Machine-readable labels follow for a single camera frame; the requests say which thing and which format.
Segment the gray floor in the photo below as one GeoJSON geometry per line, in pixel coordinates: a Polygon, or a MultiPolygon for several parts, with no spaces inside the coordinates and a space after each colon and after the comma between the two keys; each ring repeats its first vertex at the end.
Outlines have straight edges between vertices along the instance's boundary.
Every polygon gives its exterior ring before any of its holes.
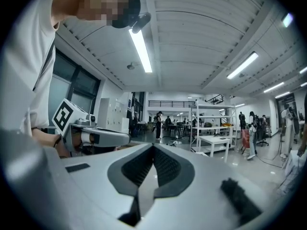
{"type": "MultiPolygon", "coordinates": [[[[167,135],[168,134],[162,130],[161,137],[167,135]]],[[[132,138],[132,141],[168,145],[175,143],[176,147],[189,150],[189,137],[184,137],[180,140],[172,140],[171,138],[156,140],[155,132],[146,132],[145,135],[138,135],[137,138],[132,138]]],[[[240,150],[242,147],[242,140],[238,139],[236,149],[230,150],[227,158],[227,164],[234,168],[238,173],[241,173],[243,176],[261,187],[271,196],[272,203],[275,202],[276,199],[276,190],[285,179],[284,170],[281,169],[284,161],[279,157],[279,154],[276,156],[278,153],[279,141],[279,134],[276,134],[272,138],[268,138],[267,142],[269,143],[269,146],[263,145],[262,147],[261,145],[258,145],[258,157],[254,157],[248,161],[247,156],[249,156],[249,149],[246,149],[245,153],[242,155],[242,151],[240,150]]],[[[294,145],[293,149],[297,150],[298,146],[298,144],[294,145]]],[[[214,157],[223,159],[224,151],[214,153],[214,157]]],[[[155,168],[152,167],[139,190],[142,217],[145,216],[146,212],[153,204],[153,193],[157,187],[157,173],[155,168]]]]}

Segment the ceiling light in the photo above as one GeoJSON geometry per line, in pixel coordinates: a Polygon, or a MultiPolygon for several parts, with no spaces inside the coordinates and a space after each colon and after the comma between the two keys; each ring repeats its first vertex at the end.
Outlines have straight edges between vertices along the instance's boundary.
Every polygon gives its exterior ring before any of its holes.
{"type": "Polygon", "coordinates": [[[307,67],[305,67],[303,70],[301,70],[299,73],[303,74],[303,72],[307,71],[307,67]]]}
{"type": "Polygon", "coordinates": [[[286,93],[283,93],[283,94],[281,94],[281,95],[277,95],[275,98],[277,99],[277,98],[279,98],[279,97],[283,97],[283,96],[285,96],[285,95],[288,95],[290,92],[286,92],[286,93]]]}
{"type": "Polygon", "coordinates": [[[255,59],[258,58],[258,54],[253,52],[236,70],[230,73],[227,78],[233,79],[237,74],[243,71],[246,67],[248,67],[255,59]]]}
{"type": "Polygon", "coordinates": [[[269,92],[269,91],[271,91],[271,90],[273,90],[273,89],[276,89],[276,88],[282,86],[283,84],[284,84],[284,82],[281,82],[280,84],[277,84],[277,85],[275,85],[275,86],[273,86],[273,87],[271,87],[271,88],[269,88],[268,90],[265,90],[265,91],[263,91],[263,92],[264,92],[264,93],[267,93],[267,92],[269,92]]]}
{"type": "Polygon", "coordinates": [[[147,54],[147,49],[146,49],[146,45],[145,45],[144,38],[142,35],[142,31],[139,31],[138,33],[133,33],[132,29],[130,29],[129,33],[134,42],[135,48],[139,54],[139,57],[140,57],[140,60],[142,62],[145,72],[146,73],[153,72],[152,66],[150,65],[149,57],[147,54]]]}
{"type": "Polygon", "coordinates": [[[284,24],[285,27],[288,27],[291,24],[292,21],[293,21],[293,15],[289,13],[283,19],[283,24],[284,24]]]}

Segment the black cap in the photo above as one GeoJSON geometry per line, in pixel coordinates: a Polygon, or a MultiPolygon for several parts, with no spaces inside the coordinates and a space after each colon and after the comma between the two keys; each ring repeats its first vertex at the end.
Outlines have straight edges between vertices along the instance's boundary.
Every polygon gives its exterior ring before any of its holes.
{"type": "Polygon", "coordinates": [[[124,14],[120,15],[116,21],[112,21],[112,26],[118,29],[133,26],[139,19],[140,11],[141,1],[129,0],[128,8],[124,9],[124,14]]]}

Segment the person wearing black pants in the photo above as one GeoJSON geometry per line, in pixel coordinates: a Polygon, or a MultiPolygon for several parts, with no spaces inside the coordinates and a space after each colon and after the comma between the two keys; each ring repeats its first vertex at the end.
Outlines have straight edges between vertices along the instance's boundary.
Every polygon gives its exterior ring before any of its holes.
{"type": "Polygon", "coordinates": [[[158,112],[158,115],[157,115],[157,133],[156,133],[156,136],[155,138],[156,139],[161,139],[160,135],[161,135],[161,118],[160,116],[162,115],[162,112],[158,112]]]}

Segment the floor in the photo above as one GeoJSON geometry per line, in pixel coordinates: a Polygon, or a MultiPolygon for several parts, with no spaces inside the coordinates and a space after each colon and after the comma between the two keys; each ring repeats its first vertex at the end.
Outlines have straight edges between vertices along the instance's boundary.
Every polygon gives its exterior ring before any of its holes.
{"type": "MultiPolygon", "coordinates": [[[[137,138],[132,138],[132,141],[139,143],[160,143],[160,144],[172,144],[176,147],[189,150],[189,137],[184,137],[179,140],[172,140],[170,137],[166,137],[168,134],[162,130],[161,140],[155,139],[155,132],[147,131],[145,135],[138,135],[137,138]]],[[[278,147],[280,142],[279,134],[276,134],[272,138],[268,138],[267,142],[269,146],[260,145],[257,146],[258,156],[251,160],[247,160],[249,156],[249,149],[246,149],[242,155],[240,150],[242,147],[242,139],[237,140],[236,149],[230,150],[228,153],[227,164],[234,168],[237,172],[251,180],[253,183],[261,187],[268,195],[270,195],[272,202],[276,199],[276,190],[285,179],[284,170],[282,169],[284,161],[280,158],[278,153],[278,147]]],[[[223,159],[224,151],[214,153],[214,157],[223,159]]],[[[150,170],[148,176],[140,187],[139,201],[142,217],[150,209],[153,204],[152,195],[154,190],[158,187],[157,173],[154,167],[150,170]]]]}

